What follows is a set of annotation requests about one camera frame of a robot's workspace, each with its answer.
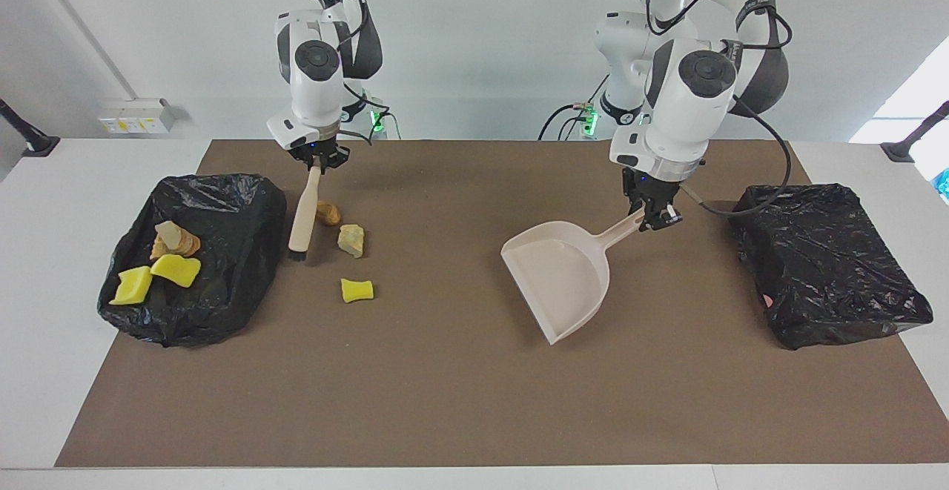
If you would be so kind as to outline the beige brush with black bristles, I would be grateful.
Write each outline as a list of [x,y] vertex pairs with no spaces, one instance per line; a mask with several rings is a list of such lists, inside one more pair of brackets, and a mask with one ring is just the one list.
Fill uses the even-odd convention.
[[288,239],[288,257],[296,262],[304,261],[311,247],[313,229],[317,223],[321,178],[321,168],[313,165],[296,207]]

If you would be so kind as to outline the beige plastic dustpan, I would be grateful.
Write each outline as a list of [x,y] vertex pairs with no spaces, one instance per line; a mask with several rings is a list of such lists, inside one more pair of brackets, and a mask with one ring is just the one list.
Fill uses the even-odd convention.
[[549,345],[587,324],[610,284],[606,252],[638,232],[644,208],[600,234],[569,221],[546,221],[504,243],[500,255]]

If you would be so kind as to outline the orange striped bread toy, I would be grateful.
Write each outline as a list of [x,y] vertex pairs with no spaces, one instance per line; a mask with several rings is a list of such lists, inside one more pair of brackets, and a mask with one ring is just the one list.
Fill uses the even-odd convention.
[[151,254],[149,254],[149,260],[157,261],[160,257],[168,256],[168,254],[172,254],[172,256],[183,256],[183,257],[193,256],[201,247],[200,239],[199,237],[194,236],[194,234],[187,231],[183,231],[183,236],[184,236],[183,243],[181,244],[181,247],[177,251],[169,251],[167,249],[164,249],[162,245],[156,242],[156,239],[155,239],[153,241]]

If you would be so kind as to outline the yellow and green sponge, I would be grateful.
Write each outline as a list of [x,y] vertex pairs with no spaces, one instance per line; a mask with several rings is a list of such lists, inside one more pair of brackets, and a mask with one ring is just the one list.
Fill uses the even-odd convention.
[[119,286],[109,305],[142,304],[151,288],[153,274],[150,266],[129,268],[119,273]]

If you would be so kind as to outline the black bag lined bin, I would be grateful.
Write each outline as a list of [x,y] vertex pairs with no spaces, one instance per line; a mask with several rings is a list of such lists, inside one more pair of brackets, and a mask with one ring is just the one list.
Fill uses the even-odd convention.
[[[99,291],[99,317],[162,347],[222,342],[250,323],[284,253],[285,194],[257,173],[169,176],[153,187],[116,243]],[[189,288],[156,279],[145,300],[114,305],[119,275],[148,264],[155,227],[173,221],[196,234],[201,263]]]
[[739,258],[786,349],[849,345],[929,325],[934,311],[850,187],[752,185],[731,220]]

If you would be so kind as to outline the black clamp stand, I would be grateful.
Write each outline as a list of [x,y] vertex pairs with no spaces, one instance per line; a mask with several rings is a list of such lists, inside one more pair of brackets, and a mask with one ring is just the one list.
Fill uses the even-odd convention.
[[923,139],[930,130],[949,117],[949,99],[943,102],[932,114],[922,119],[916,128],[898,142],[882,142],[880,148],[891,162],[914,163],[910,150],[916,142]]
[[26,149],[22,152],[24,158],[44,158],[60,143],[60,136],[51,136],[38,129],[33,123],[20,117],[3,99],[0,99],[0,117],[23,136]]

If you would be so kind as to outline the brown table mat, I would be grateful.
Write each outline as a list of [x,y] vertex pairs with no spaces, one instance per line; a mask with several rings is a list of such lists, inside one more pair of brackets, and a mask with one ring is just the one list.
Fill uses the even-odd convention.
[[[322,229],[248,327],[204,348],[116,336],[58,467],[946,463],[949,420],[902,339],[788,351],[729,223],[608,251],[596,317],[549,345],[500,256],[549,220],[628,209],[604,143],[354,143]],[[370,280],[345,303],[342,278]]]

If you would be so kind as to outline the white wall socket box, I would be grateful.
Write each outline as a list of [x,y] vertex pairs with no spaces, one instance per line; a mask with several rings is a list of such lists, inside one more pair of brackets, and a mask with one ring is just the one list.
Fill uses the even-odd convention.
[[164,135],[176,124],[166,99],[112,99],[99,109],[97,121],[109,134]]

